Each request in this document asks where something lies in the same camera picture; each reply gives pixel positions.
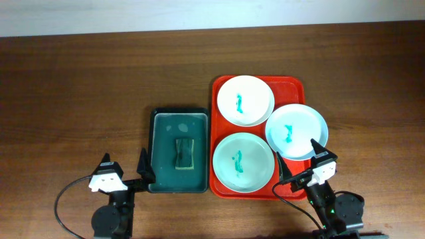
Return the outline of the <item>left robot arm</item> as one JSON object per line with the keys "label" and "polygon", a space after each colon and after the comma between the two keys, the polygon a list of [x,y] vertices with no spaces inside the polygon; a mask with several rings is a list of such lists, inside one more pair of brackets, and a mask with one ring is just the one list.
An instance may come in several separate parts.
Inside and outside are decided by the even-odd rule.
{"label": "left robot arm", "polygon": [[89,188],[109,196],[106,206],[101,206],[92,216],[95,238],[130,239],[133,236],[135,194],[147,192],[156,176],[150,165],[146,149],[142,149],[136,172],[138,179],[123,180],[124,171],[107,153],[91,174]]}

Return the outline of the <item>green yellow sponge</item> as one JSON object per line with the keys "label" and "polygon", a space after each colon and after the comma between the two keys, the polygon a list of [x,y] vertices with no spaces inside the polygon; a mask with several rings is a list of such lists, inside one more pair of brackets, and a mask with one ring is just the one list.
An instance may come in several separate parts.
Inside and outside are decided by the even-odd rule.
{"label": "green yellow sponge", "polygon": [[176,140],[176,170],[194,169],[194,140],[190,138],[181,138]]}

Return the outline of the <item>pale green plate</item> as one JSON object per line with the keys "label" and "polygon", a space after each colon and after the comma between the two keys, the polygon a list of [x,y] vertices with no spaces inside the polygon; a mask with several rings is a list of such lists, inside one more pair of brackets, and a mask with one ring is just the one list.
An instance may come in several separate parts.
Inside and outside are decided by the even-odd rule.
{"label": "pale green plate", "polygon": [[268,184],[275,159],[268,144],[251,133],[233,133],[216,146],[212,167],[218,180],[237,193],[253,193]]}

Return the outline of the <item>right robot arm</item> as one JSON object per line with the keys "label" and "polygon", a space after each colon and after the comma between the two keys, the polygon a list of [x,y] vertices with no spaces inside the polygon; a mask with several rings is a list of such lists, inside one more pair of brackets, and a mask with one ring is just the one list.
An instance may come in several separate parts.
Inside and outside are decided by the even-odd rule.
{"label": "right robot arm", "polygon": [[[281,175],[280,181],[272,187],[274,196],[313,221],[317,230],[312,232],[312,238],[388,238],[387,235],[378,232],[372,234],[359,232],[364,226],[362,219],[364,198],[349,191],[334,191],[328,180],[337,172],[337,155],[314,139],[311,140],[311,145],[313,147],[311,166],[296,175],[291,173],[283,157],[276,153]],[[310,213],[278,195],[276,188],[284,185],[289,185],[292,192],[305,191],[307,200],[319,219],[314,219]]]}

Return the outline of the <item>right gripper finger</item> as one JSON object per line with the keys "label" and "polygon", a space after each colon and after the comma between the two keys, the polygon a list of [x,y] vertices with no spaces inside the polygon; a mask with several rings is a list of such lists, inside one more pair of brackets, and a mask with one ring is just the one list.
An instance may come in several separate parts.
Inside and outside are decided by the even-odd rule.
{"label": "right gripper finger", "polygon": [[290,169],[288,168],[287,164],[283,160],[283,157],[280,155],[279,152],[276,153],[279,163],[279,184],[288,184],[291,183],[293,175]]}
{"label": "right gripper finger", "polygon": [[315,153],[315,156],[324,156],[324,155],[329,154],[328,150],[326,148],[324,148],[324,146],[322,146],[316,140],[311,139],[310,142],[311,142],[311,146],[313,147],[313,151]]}

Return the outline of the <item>white plate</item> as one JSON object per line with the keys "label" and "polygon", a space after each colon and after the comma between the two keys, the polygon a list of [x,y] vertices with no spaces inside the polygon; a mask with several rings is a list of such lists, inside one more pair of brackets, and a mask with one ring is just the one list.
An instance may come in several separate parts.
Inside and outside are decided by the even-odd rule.
{"label": "white plate", "polygon": [[227,121],[241,127],[253,127],[269,118],[275,99],[265,81],[242,75],[230,78],[220,87],[216,102]]}

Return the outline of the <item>light blue plate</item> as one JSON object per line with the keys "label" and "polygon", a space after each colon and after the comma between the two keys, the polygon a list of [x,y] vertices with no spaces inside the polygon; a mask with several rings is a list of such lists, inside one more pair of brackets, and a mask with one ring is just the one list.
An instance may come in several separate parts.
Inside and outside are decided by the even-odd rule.
{"label": "light blue plate", "polygon": [[288,104],[276,109],[265,127],[271,149],[292,161],[305,161],[315,155],[311,140],[326,146],[329,129],[323,116],[303,104]]}

